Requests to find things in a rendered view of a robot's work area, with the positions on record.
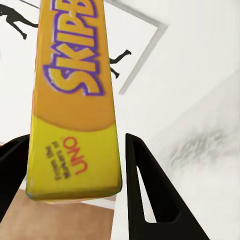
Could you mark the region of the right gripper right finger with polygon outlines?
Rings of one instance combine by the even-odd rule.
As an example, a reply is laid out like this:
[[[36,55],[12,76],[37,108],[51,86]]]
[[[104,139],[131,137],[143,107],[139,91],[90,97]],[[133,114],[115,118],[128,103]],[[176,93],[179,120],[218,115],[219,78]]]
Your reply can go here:
[[[125,134],[129,240],[210,240],[144,141]],[[156,223],[145,220],[137,167]]]

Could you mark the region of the board game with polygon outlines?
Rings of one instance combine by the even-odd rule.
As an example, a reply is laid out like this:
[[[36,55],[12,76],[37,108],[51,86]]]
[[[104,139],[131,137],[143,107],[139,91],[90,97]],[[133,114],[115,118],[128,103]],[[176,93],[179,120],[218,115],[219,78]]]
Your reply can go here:
[[[25,193],[76,204],[123,188],[104,0],[39,0]]]

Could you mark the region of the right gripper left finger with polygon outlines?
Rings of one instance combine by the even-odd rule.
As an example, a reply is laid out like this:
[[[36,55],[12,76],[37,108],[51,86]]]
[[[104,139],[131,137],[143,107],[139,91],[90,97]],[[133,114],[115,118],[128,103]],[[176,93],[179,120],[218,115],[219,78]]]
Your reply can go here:
[[[0,145],[0,223],[26,179],[30,134]]]

